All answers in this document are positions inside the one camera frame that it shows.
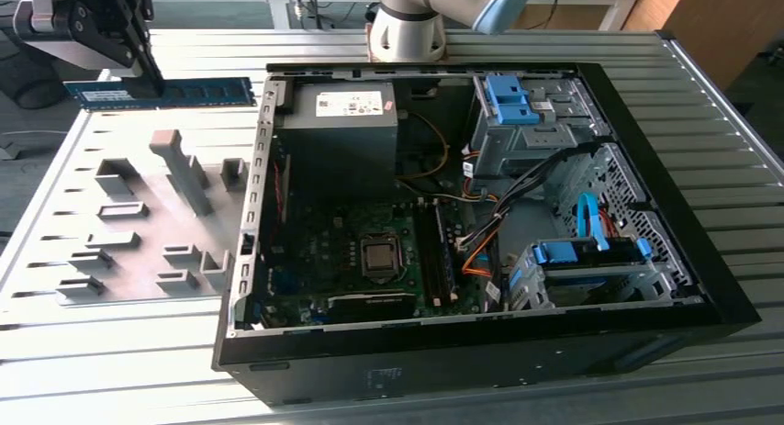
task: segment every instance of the desk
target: desk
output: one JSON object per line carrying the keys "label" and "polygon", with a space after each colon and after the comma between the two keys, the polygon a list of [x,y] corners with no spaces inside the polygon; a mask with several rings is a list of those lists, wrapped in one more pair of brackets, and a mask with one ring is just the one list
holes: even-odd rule
{"label": "desk", "polygon": [[[257,95],[267,62],[366,59],[358,31],[152,33],[165,77],[248,76]],[[74,198],[64,201],[66,189],[93,187],[77,168],[94,169],[102,151],[123,154],[128,138],[177,123],[196,131],[184,145],[200,160],[247,159],[257,111],[196,109],[185,118],[183,111],[161,111],[155,121],[136,114],[81,113],[0,257],[0,417],[8,423],[21,417],[25,423],[705,423],[724,415],[730,416],[721,423],[781,422],[784,169],[746,122],[677,43],[650,33],[529,31],[487,37],[450,31],[448,42],[458,62],[603,64],[761,323],[629,375],[269,411],[228,375],[209,369],[216,297],[61,308],[52,283],[72,269],[28,267],[69,254],[57,253],[52,246],[60,241],[41,240],[40,234],[50,232],[57,218],[78,217],[52,214],[80,203],[84,192],[68,193]],[[115,134],[96,133],[101,130]],[[94,157],[84,159],[85,154]],[[65,237],[85,231],[60,225],[70,228],[60,231]]]}

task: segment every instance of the wire bundle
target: wire bundle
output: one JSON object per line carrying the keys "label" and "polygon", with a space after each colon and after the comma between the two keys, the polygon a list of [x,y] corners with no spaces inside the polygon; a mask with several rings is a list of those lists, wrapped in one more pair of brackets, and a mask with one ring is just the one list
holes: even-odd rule
{"label": "wire bundle", "polygon": [[307,0],[307,2],[304,2],[303,0],[296,0],[296,4],[293,5],[293,16],[299,20],[299,25],[303,30],[307,30],[304,28],[304,21],[303,21],[303,19],[305,18],[304,12],[307,12],[312,16],[312,18],[316,20],[316,28],[319,30],[323,30],[322,20],[326,20],[330,23],[330,25],[332,26],[332,28],[335,28],[340,25],[340,23],[343,23],[347,20],[347,18],[351,15],[351,12],[354,11],[354,7],[356,7],[356,3],[351,3],[351,6],[350,6],[346,14],[343,15],[343,17],[338,21],[335,21],[334,19],[331,19],[326,15],[322,15],[318,11],[319,9],[324,9],[324,8],[330,7],[331,5],[332,5],[332,3],[327,3],[326,5],[319,6],[318,0]]}
{"label": "wire bundle", "polygon": [[561,161],[566,160],[569,157],[575,156],[578,154],[585,154],[593,152],[598,144],[594,142],[579,144],[574,148],[566,148],[553,154],[549,158],[542,160],[537,163],[525,173],[521,175],[514,182],[511,183],[509,189],[500,195],[498,200],[495,201],[495,206],[492,207],[492,211],[490,213],[490,217],[487,221],[475,229],[470,234],[467,234],[459,241],[458,241],[458,248],[464,248],[468,246],[474,241],[476,241],[483,234],[483,239],[480,240],[479,244],[471,251],[467,256],[466,262],[463,263],[462,271],[464,274],[478,274],[480,276],[492,276],[490,271],[483,271],[482,269],[474,269],[471,267],[471,263],[474,262],[476,256],[479,255],[480,251],[484,250],[487,247],[490,240],[495,237],[498,233],[498,229],[500,227],[500,223],[503,222],[503,218],[507,216],[510,212],[510,207],[513,202],[519,199],[525,194],[530,191],[537,189],[539,185],[543,183],[549,172],[554,169],[554,167],[561,163]]}

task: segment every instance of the sticker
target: sticker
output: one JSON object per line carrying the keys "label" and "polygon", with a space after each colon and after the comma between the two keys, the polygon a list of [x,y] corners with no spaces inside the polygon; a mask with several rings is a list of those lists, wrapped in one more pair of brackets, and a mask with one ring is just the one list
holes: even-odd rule
{"label": "sticker", "polygon": [[395,386],[395,382],[403,376],[403,367],[379,368],[366,372],[367,388],[375,390],[388,390]]}
{"label": "sticker", "polygon": [[487,282],[487,286],[484,287],[484,292],[487,293],[487,295],[490,296],[490,298],[495,301],[499,302],[500,301],[500,290],[498,289],[498,287],[492,284],[491,281]]}
{"label": "sticker", "polygon": [[81,92],[81,96],[84,96],[84,99],[88,102],[116,102],[135,100],[125,90],[109,90],[104,92]]}
{"label": "sticker", "polygon": [[474,164],[468,162],[463,162],[463,176],[468,178],[474,178]]}
{"label": "sticker", "polygon": [[531,102],[530,106],[534,107],[534,110],[553,110],[553,103],[550,101]]}
{"label": "sticker", "polygon": [[322,92],[316,96],[316,117],[379,115],[380,92]]}

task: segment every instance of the aluminum table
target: aluminum table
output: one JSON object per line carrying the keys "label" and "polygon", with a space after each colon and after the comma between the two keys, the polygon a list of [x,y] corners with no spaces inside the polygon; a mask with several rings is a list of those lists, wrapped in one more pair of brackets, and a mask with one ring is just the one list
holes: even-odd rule
{"label": "aluminum table", "polygon": [[[257,95],[265,63],[359,62],[363,42],[358,31],[153,32],[165,77],[248,76]],[[179,128],[205,171],[225,158],[248,159],[256,109],[81,112],[0,259],[4,423],[784,422],[784,170],[677,42],[649,33],[455,31],[450,57],[603,65],[761,323],[629,375],[271,411],[209,368],[215,293],[131,302],[106,296],[100,304],[61,307],[52,292],[74,273],[62,259],[104,224],[89,208],[105,199],[93,181],[101,158],[145,146],[152,129]],[[163,162],[135,163],[151,188],[161,185]],[[232,212],[228,204],[217,214],[229,221]],[[228,240],[229,223],[223,230],[217,238]],[[140,249],[159,242],[144,233]],[[104,280],[109,288],[129,279],[115,278]]]}

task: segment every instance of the black cable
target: black cable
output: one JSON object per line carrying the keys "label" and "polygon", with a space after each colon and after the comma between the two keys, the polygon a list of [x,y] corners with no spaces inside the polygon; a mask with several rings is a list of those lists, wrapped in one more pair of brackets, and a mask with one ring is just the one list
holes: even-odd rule
{"label": "black cable", "polygon": [[347,20],[348,16],[351,15],[351,11],[354,10],[354,7],[356,7],[356,3],[351,3],[351,7],[347,9],[346,15],[338,21],[338,25]]}
{"label": "black cable", "polygon": [[503,208],[513,200],[515,200],[519,196],[522,196],[527,191],[535,189],[538,185],[527,184],[529,187],[521,188],[521,190],[515,191],[515,188],[523,184],[523,181],[529,178],[539,178],[543,181],[545,174],[553,169],[561,161],[566,160],[569,157],[575,156],[578,154],[586,154],[594,152],[599,146],[599,142],[586,142],[581,143],[573,148],[565,148],[563,150],[557,151],[550,157],[547,157],[543,161],[537,163],[523,175],[521,175],[517,180],[511,183],[511,186],[498,198],[498,203],[492,209],[494,212],[498,209]]}
{"label": "black cable", "polygon": [[[424,159],[419,158],[419,172],[423,173],[424,171],[427,171],[427,168],[424,167]],[[434,176],[428,175],[428,176],[423,177],[422,180],[426,180],[427,182],[430,182],[430,184],[439,190],[438,191],[439,193],[447,192]]]}
{"label": "black cable", "polygon": [[541,21],[538,24],[533,25],[530,28],[525,28],[525,30],[530,30],[531,28],[547,28],[547,26],[550,25],[550,21],[553,20],[553,15],[554,15],[554,11],[558,8],[558,0],[553,0],[553,5],[550,6],[550,15],[547,16],[547,19],[545,19],[543,21]]}
{"label": "black cable", "polygon": [[318,15],[318,0],[307,0],[309,2],[309,12],[316,17],[316,29],[323,30],[323,25],[320,24],[320,16]]}

